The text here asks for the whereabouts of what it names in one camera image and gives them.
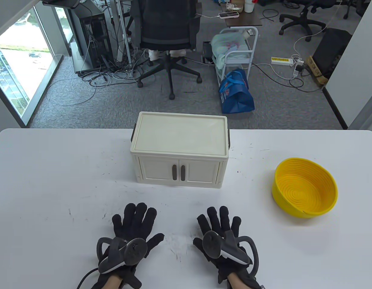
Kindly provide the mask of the person's right hand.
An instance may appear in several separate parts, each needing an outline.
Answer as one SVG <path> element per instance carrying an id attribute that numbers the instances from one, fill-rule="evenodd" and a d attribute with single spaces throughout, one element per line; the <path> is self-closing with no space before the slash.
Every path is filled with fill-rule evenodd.
<path id="1" fill-rule="evenodd" d="M 197 218 L 203 238 L 194 238 L 194 246 L 218 270 L 218 283 L 227 281 L 228 288 L 261 289 L 256 280 L 259 255 L 251 237 L 239 236 L 241 218 L 230 221 L 226 206 L 207 209 Z"/>

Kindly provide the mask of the person's left hand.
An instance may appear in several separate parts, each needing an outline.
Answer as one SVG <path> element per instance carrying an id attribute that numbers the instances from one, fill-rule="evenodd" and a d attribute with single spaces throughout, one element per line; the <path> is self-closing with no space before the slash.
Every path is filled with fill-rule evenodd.
<path id="1" fill-rule="evenodd" d="M 164 239 L 163 233 L 148 238 L 157 216 L 155 208 L 148 208 L 145 203 L 129 203 L 124 209 L 124 216 L 112 217 L 115 237 L 108 239 L 108 248 L 102 252 L 101 245 L 106 238 L 99 239 L 97 244 L 98 271 L 97 282 L 93 289 L 119 289 L 129 285 L 134 289 L 142 287 L 135 276 L 139 262 L 148 257 L 150 251 Z"/>

